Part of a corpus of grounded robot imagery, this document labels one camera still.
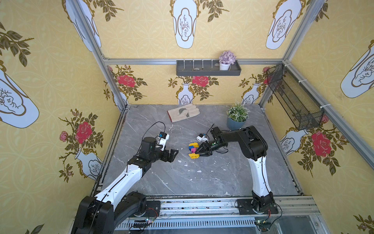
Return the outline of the yellow curved lego brick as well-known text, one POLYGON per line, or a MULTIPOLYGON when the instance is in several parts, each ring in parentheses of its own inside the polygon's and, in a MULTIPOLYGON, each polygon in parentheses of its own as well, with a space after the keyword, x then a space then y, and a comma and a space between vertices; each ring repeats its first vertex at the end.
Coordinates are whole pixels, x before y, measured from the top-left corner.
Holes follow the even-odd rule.
POLYGON ((197 142, 190 143, 189 148, 199 148, 199 144, 197 142))

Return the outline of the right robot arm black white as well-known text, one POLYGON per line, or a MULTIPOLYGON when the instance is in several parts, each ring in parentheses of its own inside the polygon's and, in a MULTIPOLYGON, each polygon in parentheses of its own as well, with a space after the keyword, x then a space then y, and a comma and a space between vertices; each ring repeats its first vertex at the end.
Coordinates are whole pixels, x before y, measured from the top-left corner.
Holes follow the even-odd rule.
POLYGON ((268 145, 258 130, 254 126, 231 131, 222 131, 214 127, 210 133, 213 137, 212 141, 204 141, 201 144, 195 142, 189 145, 190 158, 209 157, 214 151, 227 147, 230 142, 238 143, 242 154, 249 161, 253 188, 252 198, 237 200, 236 207, 242 215, 278 214, 280 209, 268 184, 266 171, 268 145))

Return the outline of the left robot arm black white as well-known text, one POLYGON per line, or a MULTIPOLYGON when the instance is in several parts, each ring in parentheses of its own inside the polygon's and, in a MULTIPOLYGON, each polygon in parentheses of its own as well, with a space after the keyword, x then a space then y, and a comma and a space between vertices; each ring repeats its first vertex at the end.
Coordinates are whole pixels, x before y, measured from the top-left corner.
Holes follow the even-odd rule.
POLYGON ((115 228, 132 215, 146 211, 146 196, 129 190, 158 160, 173 162, 178 150, 166 150, 169 135, 161 132, 157 138, 142 139, 140 150, 128 162, 124 171, 105 189, 93 197, 86 196, 77 211, 73 234, 112 234, 115 228))

